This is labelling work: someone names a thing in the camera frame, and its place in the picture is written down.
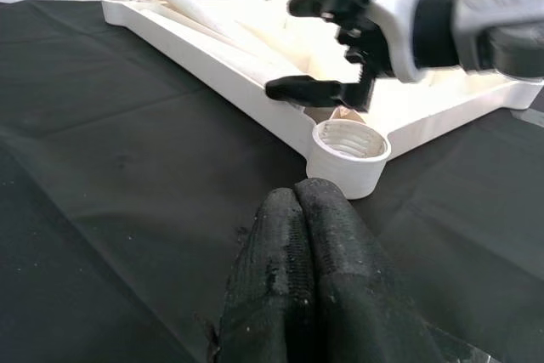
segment black fabric surface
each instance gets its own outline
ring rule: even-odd
[[[104,23],[99,3],[0,8],[0,140],[70,220],[57,230],[40,221],[70,242],[41,251],[98,271],[9,285],[37,250],[26,242],[32,223],[11,228],[3,216],[2,237],[25,244],[2,239],[0,350],[13,362],[86,361],[90,349],[94,361],[138,361],[148,339],[164,349],[150,361],[204,361],[195,314],[218,322],[258,204],[304,178],[301,156]],[[501,110],[390,162],[377,191],[354,203],[424,317],[504,362],[544,361],[543,160],[544,129]],[[37,189],[28,186],[21,200]],[[87,286],[72,307],[48,309],[37,295]],[[106,335],[111,343],[96,341]]]

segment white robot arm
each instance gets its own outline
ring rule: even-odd
[[[544,77],[544,0],[291,0],[290,12],[337,24],[361,79],[281,78],[267,84],[273,99],[365,111],[376,77],[418,82],[427,68],[456,65]]]

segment white plastic base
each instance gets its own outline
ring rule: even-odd
[[[313,20],[311,30],[305,26],[307,22],[293,26],[283,11],[276,12],[277,6],[266,2],[258,5],[262,7],[258,13],[241,9],[236,0],[219,2],[222,4],[214,7],[234,9],[238,14],[246,11],[253,18],[262,15],[261,26],[247,23],[254,34],[282,28],[288,36],[305,33],[314,43],[323,41],[311,50],[310,60],[291,49],[284,53],[288,64],[278,64],[275,52],[257,56],[259,50],[210,32],[157,0],[102,0],[102,6],[108,23],[127,27],[200,78],[306,157],[308,176],[334,181],[350,199],[372,193],[387,160],[498,108],[526,109],[543,85],[498,74],[467,75],[461,70],[431,72],[418,84],[378,80],[368,114],[355,114],[355,122],[331,119],[318,125],[303,108],[268,99],[264,84],[304,72],[348,81],[356,72],[343,60],[343,48],[335,43],[333,28]],[[325,38],[324,32],[331,35]],[[273,48],[281,52],[287,43]],[[339,110],[331,112],[331,117],[338,118]]]

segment robotic arm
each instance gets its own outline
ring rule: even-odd
[[[360,82],[284,77],[267,84],[272,99],[368,111],[378,77],[418,82],[427,68],[457,65],[544,77],[544,0],[291,0],[289,11],[338,25]]]

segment white cylindrical tube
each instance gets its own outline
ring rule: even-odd
[[[362,122],[330,119],[315,126],[306,174],[335,183],[349,199],[374,191],[391,154],[387,137]]]

